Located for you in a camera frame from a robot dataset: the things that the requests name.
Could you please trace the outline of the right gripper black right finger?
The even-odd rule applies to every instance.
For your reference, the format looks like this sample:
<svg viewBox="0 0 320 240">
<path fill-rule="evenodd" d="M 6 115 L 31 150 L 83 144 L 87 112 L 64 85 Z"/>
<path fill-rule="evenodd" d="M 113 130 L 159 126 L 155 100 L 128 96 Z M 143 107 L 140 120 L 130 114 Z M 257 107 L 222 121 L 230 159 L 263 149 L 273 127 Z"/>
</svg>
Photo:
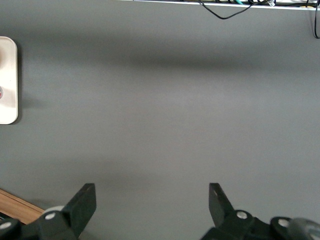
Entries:
<svg viewBox="0 0 320 240">
<path fill-rule="evenodd" d="M 242 209 L 234 209 L 219 183 L 210 183 L 208 207 L 214 223 L 203 240 L 299 240 L 292 219 L 276 216 L 265 223 Z"/>
</svg>

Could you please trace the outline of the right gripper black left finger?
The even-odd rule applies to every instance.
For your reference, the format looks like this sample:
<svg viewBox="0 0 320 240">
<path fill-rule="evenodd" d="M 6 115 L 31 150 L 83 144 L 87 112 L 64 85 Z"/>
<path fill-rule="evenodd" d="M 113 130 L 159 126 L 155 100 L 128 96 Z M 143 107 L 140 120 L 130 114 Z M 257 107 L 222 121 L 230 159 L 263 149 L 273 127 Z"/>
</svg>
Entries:
<svg viewBox="0 0 320 240">
<path fill-rule="evenodd" d="M 2 240 L 78 240 L 97 208 L 96 187 L 86 183 L 64 206 L 48 208 L 22 224 L 16 218 L 0 222 Z"/>
</svg>

